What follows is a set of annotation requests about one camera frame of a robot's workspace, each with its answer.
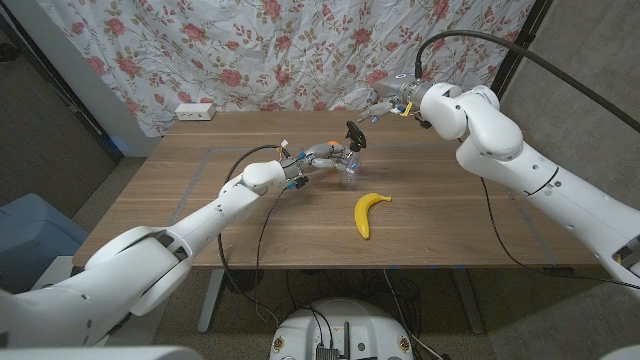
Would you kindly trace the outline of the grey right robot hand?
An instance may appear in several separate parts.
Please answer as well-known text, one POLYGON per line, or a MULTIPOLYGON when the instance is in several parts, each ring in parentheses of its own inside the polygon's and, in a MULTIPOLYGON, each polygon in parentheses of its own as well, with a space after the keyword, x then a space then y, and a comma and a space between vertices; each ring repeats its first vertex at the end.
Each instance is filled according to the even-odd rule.
POLYGON ((408 73, 382 78, 373 84, 366 100, 368 107, 358 115, 356 121, 370 118, 376 121, 391 113, 407 116, 419 109, 429 87, 428 83, 408 73))

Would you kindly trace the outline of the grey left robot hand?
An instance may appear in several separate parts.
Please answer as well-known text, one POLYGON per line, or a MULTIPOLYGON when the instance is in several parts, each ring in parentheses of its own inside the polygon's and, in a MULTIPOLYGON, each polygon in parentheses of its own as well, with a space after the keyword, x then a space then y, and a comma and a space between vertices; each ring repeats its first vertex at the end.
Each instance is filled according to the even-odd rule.
POLYGON ((305 149, 295 165, 303 173, 320 169, 335 169, 347 175, 354 175, 359 166, 359 155, 349 146, 337 142, 316 144, 305 149))

